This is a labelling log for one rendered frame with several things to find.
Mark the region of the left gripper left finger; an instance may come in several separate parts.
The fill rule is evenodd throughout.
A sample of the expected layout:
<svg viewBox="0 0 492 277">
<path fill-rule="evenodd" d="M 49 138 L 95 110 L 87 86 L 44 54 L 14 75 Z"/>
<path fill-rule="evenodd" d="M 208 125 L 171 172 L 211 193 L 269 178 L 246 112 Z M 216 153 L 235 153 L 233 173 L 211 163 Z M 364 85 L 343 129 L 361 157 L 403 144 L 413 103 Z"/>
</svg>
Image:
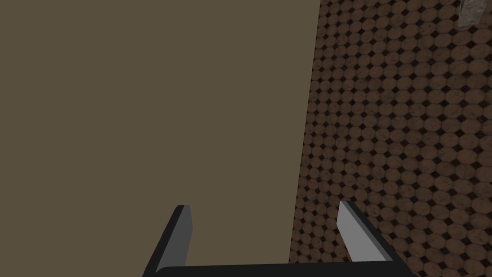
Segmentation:
<svg viewBox="0 0 492 277">
<path fill-rule="evenodd" d="M 147 264 L 147 271 L 165 267 L 185 266 L 192 237 L 192 216 L 189 205 L 174 209 L 160 240 Z"/>
</svg>

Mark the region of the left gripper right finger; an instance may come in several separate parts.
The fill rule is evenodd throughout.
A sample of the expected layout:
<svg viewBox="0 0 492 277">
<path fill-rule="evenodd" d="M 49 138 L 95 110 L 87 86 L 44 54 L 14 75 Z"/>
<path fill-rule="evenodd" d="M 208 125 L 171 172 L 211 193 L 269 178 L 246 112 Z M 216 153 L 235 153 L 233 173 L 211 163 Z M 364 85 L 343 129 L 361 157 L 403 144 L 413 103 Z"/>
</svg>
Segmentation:
<svg viewBox="0 0 492 277">
<path fill-rule="evenodd" d="M 337 227 L 353 262 L 404 262 L 352 201 L 341 201 Z"/>
</svg>

